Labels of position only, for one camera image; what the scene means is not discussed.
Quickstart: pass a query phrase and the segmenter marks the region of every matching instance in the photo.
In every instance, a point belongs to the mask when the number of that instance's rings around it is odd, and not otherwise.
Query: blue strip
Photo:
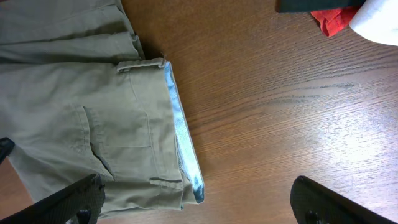
[[[205,199],[205,185],[200,173],[199,164],[193,149],[188,125],[178,96],[177,86],[172,74],[170,62],[165,66],[165,77],[167,88],[169,89],[172,110],[174,115],[175,133],[177,136],[177,148],[180,169],[187,176],[193,187],[193,194],[197,203],[202,203]]]

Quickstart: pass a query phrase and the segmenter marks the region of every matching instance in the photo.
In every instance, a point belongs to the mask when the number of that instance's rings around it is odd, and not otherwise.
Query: wooden table
[[[148,58],[172,62],[206,199],[100,223],[296,223],[298,175],[398,222],[398,47],[349,28],[326,38],[311,15],[277,14],[270,0],[124,7]],[[9,175],[1,215],[30,203]]]

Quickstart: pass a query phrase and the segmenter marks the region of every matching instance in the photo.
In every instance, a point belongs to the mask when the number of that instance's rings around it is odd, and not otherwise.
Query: gray fabric
[[[16,143],[10,161],[34,201],[99,173],[101,218],[196,203],[178,166],[166,61],[139,61],[121,3],[0,7],[0,136]]]

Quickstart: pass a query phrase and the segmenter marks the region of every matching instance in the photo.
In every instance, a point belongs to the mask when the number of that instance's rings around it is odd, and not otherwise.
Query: brown wood grain
[[[398,222],[398,47],[328,39],[270,0],[123,3],[146,55],[172,62],[206,199],[100,223],[296,223],[298,175]]]

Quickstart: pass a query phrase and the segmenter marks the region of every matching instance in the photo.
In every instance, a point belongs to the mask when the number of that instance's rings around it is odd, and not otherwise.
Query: fabric
[[[278,12],[313,12],[360,7],[365,0],[277,0]]]
[[[35,202],[92,173],[106,186],[100,218],[198,202],[180,167],[171,67],[143,60],[119,1],[0,7],[0,136],[16,143],[9,159]]]
[[[344,29],[358,11],[358,7],[344,9],[330,9],[311,12],[311,15],[319,22],[321,31],[331,37]]]
[[[367,0],[349,26],[370,41],[398,46],[397,9],[397,0]]]

